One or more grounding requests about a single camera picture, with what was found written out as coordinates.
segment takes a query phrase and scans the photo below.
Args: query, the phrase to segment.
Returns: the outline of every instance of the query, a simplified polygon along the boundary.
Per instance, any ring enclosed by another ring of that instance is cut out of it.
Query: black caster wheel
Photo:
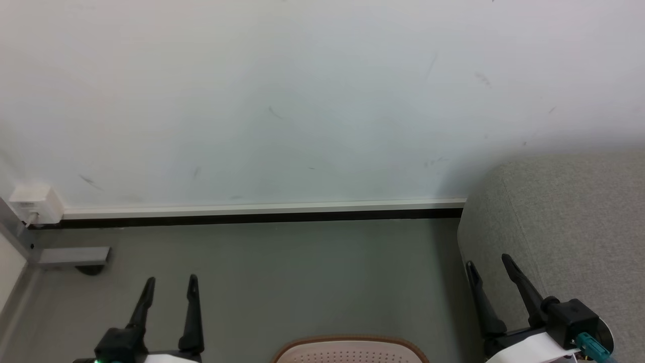
[[[103,268],[105,265],[92,265],[92,266],[74,266],[78,271],[80,271],[84,275],[88,276],[96,276],[101,271],[103,271]]]

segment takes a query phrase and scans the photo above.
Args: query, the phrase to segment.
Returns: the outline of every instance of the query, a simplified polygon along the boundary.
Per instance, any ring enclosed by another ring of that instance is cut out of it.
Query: metal frame
[[[43,249],[23,221],[0,198],[0,234],[27,260],[37,266],[99,266],[108,263],[110,247]]]

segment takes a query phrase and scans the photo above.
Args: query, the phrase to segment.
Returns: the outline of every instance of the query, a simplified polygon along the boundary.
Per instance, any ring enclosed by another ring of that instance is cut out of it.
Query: baseboard
[[[465,198],[66,209],[60,228],[459,217]]]

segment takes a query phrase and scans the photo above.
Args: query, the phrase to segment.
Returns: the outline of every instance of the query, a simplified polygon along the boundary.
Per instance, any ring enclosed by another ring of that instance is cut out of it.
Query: power plug
[[[56,224],[63,218],[63,204],[49,185],[19,185],[9,204],[25,223]]]

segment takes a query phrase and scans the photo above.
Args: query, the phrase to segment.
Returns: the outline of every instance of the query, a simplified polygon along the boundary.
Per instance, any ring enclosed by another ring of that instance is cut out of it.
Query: black baseboard strip
[[[459,218],[463,208],[405,209],[398,211],[315,212],[278,214],[240,214],[226,216],[182,216],[62,220],[61,223],[30,229],[78,229],[148,227],[153,225],[197,225],[226,223],[318,222],[333,220],[398,220]]]

